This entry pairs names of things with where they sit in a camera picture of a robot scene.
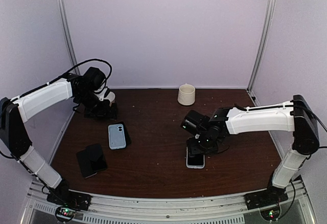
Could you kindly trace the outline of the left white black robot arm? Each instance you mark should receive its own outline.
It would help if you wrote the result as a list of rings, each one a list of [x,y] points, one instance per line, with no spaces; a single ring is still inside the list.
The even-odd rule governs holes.
[[[90,67],[84,75],[67,71],[59,77],[12,99],[1,99],[1,140],[10,151],[9,159],[14,159],[32,175],[39,178],[53,192],[54,198],[63,206],[70,205],[74,198],[68,183],[54,170],[44,157],[35,149],[29,137],[27,126],[45,121],[47,132],[51,116],[59,109],[53,108],[59,102],[72,99],[77,105],[84,105],[95,117],[108,117],[113,100],[106,83],[109,75],[99,68]]]

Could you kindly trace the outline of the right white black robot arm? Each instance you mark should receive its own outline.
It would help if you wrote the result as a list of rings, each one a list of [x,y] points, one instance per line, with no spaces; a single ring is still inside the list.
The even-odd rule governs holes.
[[[302,95],[294,95],[292,100],[275,105],[219,108],[210,117],[191,110],[181,127],[192,135],[186,142],[191,156],[218,152],[218,145],[230,135],[292,132],[293,142],[273,172],[271,186],[262,193],[262,200],[269,205],[281,197],[281,189],[286,188],[305,159],[320,147],[318,118]]]

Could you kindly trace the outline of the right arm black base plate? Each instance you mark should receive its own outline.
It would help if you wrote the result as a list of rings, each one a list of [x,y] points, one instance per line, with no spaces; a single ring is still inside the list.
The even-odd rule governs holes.
[[[281,201],[288,200],[284,189],[262,190],[244,195],[245,204],[248,210],[263,208],[270,205],[277,205]]]

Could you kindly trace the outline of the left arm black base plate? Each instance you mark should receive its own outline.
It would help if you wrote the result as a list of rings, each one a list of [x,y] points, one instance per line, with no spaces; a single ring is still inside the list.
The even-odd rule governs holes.
[[[50,192],[46,197],[46,200],[78,211],[87,211],[91,203],[91,196],[89,194],[68,190],[68,192],[64,194]]]

